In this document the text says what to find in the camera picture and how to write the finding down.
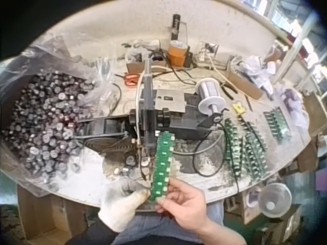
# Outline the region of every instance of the wire cutter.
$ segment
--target wire cutter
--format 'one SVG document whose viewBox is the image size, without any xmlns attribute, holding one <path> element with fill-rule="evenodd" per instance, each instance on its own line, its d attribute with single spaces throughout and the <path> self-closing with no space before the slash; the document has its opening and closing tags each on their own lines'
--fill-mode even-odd
<svg viewBox="0 0 327 245">
<path fill-rule="evenodd" d="M 230 84 L 224 83 L 224 84 L 220 84 L 221 90 L 223 90 L 224 94 L 230 98 L 232 101 L 234 100 L 234 97 L 230 95 L 229 92 L 226 91 L 226 88 L 228 88 L 229 90 L 231 90 L 232 92 L 234 92 L 235 94 L 238 94 L 239 92 Z"/>
</svg>

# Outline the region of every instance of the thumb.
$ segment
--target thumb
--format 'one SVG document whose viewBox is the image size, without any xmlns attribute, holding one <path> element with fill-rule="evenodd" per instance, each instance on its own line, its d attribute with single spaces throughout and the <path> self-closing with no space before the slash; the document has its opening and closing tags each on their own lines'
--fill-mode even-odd
<svg viewBox="0 0 327 245">
<path fill-rule="evenodd" d="M 157 198 L 156 201 L 161 205 L 161 207 L 163 207 L 163 209 L 167 210 L 174 216 L 177 216 L 179 213 L 183 212 L 182 206 L 175 203 L 173 200 L 167 198 Z"/>
<path fill-rule="evenodd" d="M 128 197 L 125 197 L 125 201 L 128 202 L 132 208 L 136 209 L 143 204 L 149 196 L 150 191 L 148 189 L 137 190 Z"/>
</svg>

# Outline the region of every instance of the person's hand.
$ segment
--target person's hand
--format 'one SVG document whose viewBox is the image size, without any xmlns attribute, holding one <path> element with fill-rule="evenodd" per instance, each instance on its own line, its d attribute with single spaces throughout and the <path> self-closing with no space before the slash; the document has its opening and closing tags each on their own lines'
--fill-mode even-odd
<svg viewBox="0 0 327 245">
<path fill-rule="evenodd" d="M 167 196 L 156 201 L 157 212 L 170 212 L 187 230 L 196 232 L 209 222 L 203 191 L 181 180 L 170 178 Z"/>
<path fill-rule="evenodd" d="M 150 191 L 133 180 L 123 179 L 109 186 L 101 202 L 98 216 L 115 232 L 122 232 L 135 216 L 136 209 L 146 201 Z"/>
</svg>

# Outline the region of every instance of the person's lap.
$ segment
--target person's lap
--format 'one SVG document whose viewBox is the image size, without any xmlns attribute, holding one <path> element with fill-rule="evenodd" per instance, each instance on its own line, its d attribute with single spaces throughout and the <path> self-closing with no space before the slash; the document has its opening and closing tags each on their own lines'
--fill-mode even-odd
<svg viewBox="0 0 327 245">
<path fill-rule="evenodd" d="M 207 215 L 212 221 L 222 225 L 224 218 L 223 201 L 208 204 Z M 126 230 L 120 233 L 112 244 L 125 244 L 151 235 L 168 236 L 201 243 L 197 235 L 179 226 L 174 219 L 161 215 L 137 214 Z"/>
</svg>

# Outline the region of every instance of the solder wire spool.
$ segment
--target solder wire spool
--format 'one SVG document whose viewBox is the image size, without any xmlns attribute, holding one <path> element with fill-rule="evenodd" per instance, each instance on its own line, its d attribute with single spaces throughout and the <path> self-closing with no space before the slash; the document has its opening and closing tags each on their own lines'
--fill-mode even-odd
<svg viewBox="0 0 327 245">
<path fill-rule="evenodd" d="M 202 114 L 211 116 L 226 107 L 226 100 L 220 96 L 219 89 L 219 82 L 214 78 L 204 78 L 196 84 L 195 91 L 202 99 L 198 106 Z"/>
</svg>

